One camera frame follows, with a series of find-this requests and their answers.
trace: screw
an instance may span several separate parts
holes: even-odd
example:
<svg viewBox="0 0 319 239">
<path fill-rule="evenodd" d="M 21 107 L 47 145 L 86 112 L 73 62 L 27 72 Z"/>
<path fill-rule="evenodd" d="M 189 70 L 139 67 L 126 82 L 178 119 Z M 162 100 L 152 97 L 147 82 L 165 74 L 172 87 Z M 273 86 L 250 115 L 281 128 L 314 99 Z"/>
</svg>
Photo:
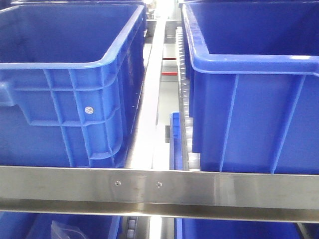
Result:
<svg viewBox="0 0 319 239">
<path fill-rule="evenodd" d="M 121 184 L 122 184 L 121 181 L 116 181 L 116 182 L 114 183 L 114 185 L 117 186 L 117 187 L 120 187 Z"/>
<path fill-rule="evenodd" d="M 92 108 L 92 107 L 90 107 L 90 106 L 87 106 L 87 107 L 85 107 L 85 113 L 87 113 L 87 114 L 93 114 L 93 112 L 94 112 L 94 109 Z"/>
</svg>

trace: metal frame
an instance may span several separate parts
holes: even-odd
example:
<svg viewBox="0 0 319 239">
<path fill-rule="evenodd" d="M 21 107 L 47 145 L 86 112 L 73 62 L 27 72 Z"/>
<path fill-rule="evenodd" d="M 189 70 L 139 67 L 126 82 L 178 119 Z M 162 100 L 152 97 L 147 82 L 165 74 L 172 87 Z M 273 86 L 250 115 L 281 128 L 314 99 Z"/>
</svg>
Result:
<svg viewBox="0 0 319 239">
<path fill-rule="evenodd" d="M 151 160 L 139 147 L 132 157 Z M 317 175 L 0 166 L 0 210 L 319 223 L 318 185 Z"/>
</svg>

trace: crate handle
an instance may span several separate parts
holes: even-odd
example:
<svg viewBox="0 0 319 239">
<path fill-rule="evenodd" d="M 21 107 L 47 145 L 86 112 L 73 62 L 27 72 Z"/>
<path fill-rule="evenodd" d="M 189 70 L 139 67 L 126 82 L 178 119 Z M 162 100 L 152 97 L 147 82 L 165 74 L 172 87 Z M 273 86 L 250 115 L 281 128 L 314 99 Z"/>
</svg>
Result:
<svg viewBox="0 0 319 239">
<path fill-rule="evenodd" d="M 0 81 L 0 107 L 16 105 L 13 100 L 13 92 L 12 83 L 10 81 Z"/>
</svg>

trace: crate rim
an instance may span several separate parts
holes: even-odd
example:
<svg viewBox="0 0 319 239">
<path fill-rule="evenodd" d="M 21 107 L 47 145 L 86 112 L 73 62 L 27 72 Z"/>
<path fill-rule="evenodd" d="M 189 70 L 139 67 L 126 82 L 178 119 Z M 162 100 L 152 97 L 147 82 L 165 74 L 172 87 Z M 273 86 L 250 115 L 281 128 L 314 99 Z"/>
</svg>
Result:
<svg viewBox="0 0 319 239">
<path fill-rule="evenodd" d="M 319 1 L 196 2 L 183 4 L 183 18 L 193 69 L 205 74 L 294 74 L 319 76 L 319 56 L 211 54 L 201 33 L 192 5 L 201 4 L 319 4 Z"/>
<path fill-rule="evenodd" d="M 115 4 L 116 6 L 128 6 L 132 4 Z M 61 6 L 69 6 L 69 5 L 64 5 L 64 4 L 28 4 L 28 5 L 17 5 L 17 6 L 12 6 L 9 8 L 5 8 L 3 10 L 0 10 L 0 14 L 2 12 L 12 10 L 15 8 L 19 7 L 61 7 Z M 92 62 L 5 62 L 5 63 L 0 63 L 0 70 L 11 70 L 11 69 L 16 69 L 16 70 L 25 70 L 25 69 L 88 69 L 88 68 L 97 68 L 97 67 L 102 67 L 105 65 L 108 65 L 115 61 L 118 53 L 121 50 L 121 47 L 124 45 L 128 33 L 132 31 L 134 27 L 134 23 L 138 20 L 138 18 L 141 16 L 143 13 L 144 6 L 143 5 L 136 5 L 136 10 L 130 17 L 130 19 L 126 22 L 126 24 L 123 26 L 122 30 L 119 32 L 119 34 L 116 36 L 114 41 L 112 42 L 111 46 L 107 49 L 106 53 L 103 55 L 103 57 L 97 61 L 92 61 Z"/>
</svg>

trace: metal shelf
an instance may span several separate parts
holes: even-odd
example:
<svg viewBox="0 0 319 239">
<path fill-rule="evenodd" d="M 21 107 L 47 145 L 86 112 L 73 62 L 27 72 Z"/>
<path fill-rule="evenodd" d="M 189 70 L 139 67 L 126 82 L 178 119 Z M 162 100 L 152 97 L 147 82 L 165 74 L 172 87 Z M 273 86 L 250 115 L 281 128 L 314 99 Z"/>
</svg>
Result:
<svg viewBox="0 0 319 239">
<path fill-rule="evenodd" d="M 135 160 L 147 164 L 154 156 L 164 28 L 165 21 L 159 21 L 130 152 L 131 165 Z M 0 166 L 0 210 L 319 223 L 319 176 L 316 175 L 149 168 L 142 165 L 141 170 Z"/>
</svg>

